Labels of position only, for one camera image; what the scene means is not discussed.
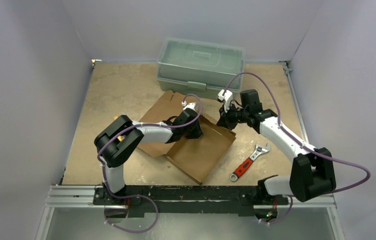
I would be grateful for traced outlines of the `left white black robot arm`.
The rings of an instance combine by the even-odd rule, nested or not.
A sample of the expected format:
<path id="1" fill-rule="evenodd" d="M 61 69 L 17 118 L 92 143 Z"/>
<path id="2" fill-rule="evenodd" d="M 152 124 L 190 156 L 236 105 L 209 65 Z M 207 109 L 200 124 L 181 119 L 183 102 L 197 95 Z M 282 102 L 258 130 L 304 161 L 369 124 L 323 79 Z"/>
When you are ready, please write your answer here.
<path id="1" fill-rule="evenodd" d="M 117 205 L 125 198 L 123 165 L 140 144 L 170 144 L 181 140 L 198 139 L 203 134 L 200 114 L 185 107 L 180 115 L 157 123 L 132 121 L 128 116 L 118 117 L 94 140 L 97 160 L 101 163 L 105 197 Z"/>

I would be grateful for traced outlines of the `brown cardboard box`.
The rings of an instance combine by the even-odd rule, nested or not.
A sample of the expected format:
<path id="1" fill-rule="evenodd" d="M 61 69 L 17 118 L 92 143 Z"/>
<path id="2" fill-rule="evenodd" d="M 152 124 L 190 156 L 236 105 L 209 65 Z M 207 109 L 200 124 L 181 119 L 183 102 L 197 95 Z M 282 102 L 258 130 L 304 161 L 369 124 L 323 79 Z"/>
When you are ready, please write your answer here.
<path id="1" fill-rule="evenodd" d="M 140 119 L 145 123 L 157 123 L 178 116 L 182 112 L 184 95 L 166 91 L 159 100 Z M 173 143 L 141 143 L 138 148 L 151 157 L 165 155 L 170 163 L 190 179 L 202 185 L 211 170 L 226 154 L 236 139 L 236 134 L 216 125 L 211 116 L 201 113 L 200 127 L 203 136 L 199 139 L 183 137 Z"/>

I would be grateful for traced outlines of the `orange pink highlighter marker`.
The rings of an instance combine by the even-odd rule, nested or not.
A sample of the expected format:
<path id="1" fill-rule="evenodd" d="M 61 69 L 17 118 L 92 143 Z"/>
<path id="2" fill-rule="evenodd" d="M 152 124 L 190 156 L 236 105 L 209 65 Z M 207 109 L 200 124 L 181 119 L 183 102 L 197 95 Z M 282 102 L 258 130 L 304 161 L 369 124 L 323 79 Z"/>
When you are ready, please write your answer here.
<path id="1" fill-rule="evenodd" d="M 125 122 L 127 120 L 126 115 L 120 115 L 120 116 L 115 116 L 114 117 L 114 124 L 115 124 L 115 136 L 116 139 L 119 140 L 120 142 L 124 140 L 124 136 L 119 134 L 123 129 L 125 129 Z"/>

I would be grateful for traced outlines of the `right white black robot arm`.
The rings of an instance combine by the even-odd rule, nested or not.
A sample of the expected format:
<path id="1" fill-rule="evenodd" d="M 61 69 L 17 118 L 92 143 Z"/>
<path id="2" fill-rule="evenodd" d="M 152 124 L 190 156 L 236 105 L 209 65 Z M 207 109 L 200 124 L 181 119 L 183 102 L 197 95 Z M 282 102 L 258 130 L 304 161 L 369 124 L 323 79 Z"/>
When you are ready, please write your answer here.
<path id="1" fill-rule="evenodd" d="M 306 202 L 336 188 L 336 177 L 330 151 L 316 148 L 303 141 L 280 121 L 271 109 L 264 109 L 254 89 L 240 94 L 241 105 L 229 90 L 221 90 L 217 101 L 219 109 L 217 125 L 233 130 L 237 124 L 246 124 L 275 145 L 292 164 L 289 176 L 271 176 L 258 181 L 254 197 L 267 204 L 277 195 L 294 196 Z"/>

